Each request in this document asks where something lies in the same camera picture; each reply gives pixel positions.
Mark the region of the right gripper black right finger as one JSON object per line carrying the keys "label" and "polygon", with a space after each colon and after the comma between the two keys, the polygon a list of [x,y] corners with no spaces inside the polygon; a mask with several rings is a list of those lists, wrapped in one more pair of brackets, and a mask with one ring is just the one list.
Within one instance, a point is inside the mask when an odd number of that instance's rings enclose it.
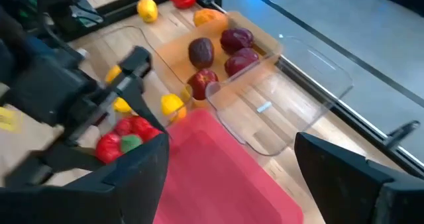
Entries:
{"label": "right gripper black right finger", "polygon": [[423,180],[305,132],[294,150],[326,223],[423,224]]}

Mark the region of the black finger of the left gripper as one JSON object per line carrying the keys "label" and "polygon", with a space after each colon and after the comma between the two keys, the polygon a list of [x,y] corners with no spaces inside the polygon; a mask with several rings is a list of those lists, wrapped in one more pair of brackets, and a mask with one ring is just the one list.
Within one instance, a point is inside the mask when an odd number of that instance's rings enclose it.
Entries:
{"label": "black finger of the left gripper", "polygon": [[141,46],[135,46],[119,65],[119,76],[122,77],[119,82],[119,97],[123,98],[137,115],[147,119],[155,128],[166,132],[142,97],[145,92],[143,78],[152,69],[151,53]]}
{"label": "black finger of the left gripper", "polygon": [[30,151],[4,177],[6,188],[22,188],[45,184],[53,175],[74,168],[94,171],[103,166],[93,148],[63,144],[45,150]]}

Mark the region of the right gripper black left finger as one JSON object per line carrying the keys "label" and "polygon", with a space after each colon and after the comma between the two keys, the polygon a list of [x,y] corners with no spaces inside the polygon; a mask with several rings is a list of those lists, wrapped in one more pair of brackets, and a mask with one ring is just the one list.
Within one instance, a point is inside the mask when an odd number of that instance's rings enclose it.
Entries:
{"label": "right gripper black left finger", "polygon": [[169,153],[168,136],[162,133],[65,186],[1,188],[1,222],[152,223]]}

